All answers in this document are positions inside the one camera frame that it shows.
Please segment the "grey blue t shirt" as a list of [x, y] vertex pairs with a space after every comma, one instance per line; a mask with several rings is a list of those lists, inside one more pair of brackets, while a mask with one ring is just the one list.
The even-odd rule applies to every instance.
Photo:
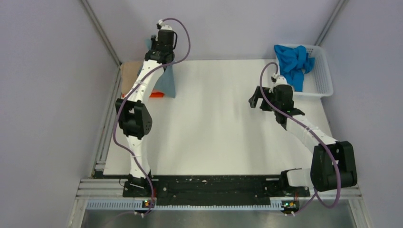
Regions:
[[151, 38], [147, 44], [148, 52], [144, 56], [138, 78], [126, 96], [127, 100], [144, 104], [154, 90], [170, 97], [176, 96], [172, 68], [174, 59], [151, 59]]

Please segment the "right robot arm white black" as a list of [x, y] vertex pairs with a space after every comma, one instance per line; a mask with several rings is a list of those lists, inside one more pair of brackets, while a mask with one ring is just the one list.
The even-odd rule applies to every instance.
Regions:
[[319, 192], [355, 186], [358, 182], [354, 148], [348, 141], [338, 141], [312, 124], [305, 113], [294, 107], [293, 90], [289, 85], [273, 89], [257, 86], [248, 100], [256, 108], [273, 112], [276, 122], [293, 134], [312, 153], [310, 168], [296, 168], [281, 172], [279, 191], [291, 196], [298, 187], [315, 188]]

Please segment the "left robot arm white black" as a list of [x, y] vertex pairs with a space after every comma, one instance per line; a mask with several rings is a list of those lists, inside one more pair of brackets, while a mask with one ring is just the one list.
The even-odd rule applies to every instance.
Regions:
[[131, 156], [127, 183], [134, 186], [134, 190], [140, 196], [147, 196], [153, 190], [151, 169], [142, 150], [142, 140], [150, 132], [153, 124], [146, 103], [157, 81], [174, 63], [177, 33], [170, 26], [163, 26], [156, 35], [151, 36], [150, 40], [151, 47], [145, 54], [132, 88], [123, 98], [115, 102], [114, 128], [122, 130], [128, 145], [122, 145], [116, 138], [113, 141]]

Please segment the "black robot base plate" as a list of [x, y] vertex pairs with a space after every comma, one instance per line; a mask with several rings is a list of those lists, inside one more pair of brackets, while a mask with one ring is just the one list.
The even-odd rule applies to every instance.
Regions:
[[158, 206], [265, 206], [272, 197], [309, 197], [307, 187], [291, 187], [279, 175], [155, 175], [125, 182], [123, 197], [150, 198]]

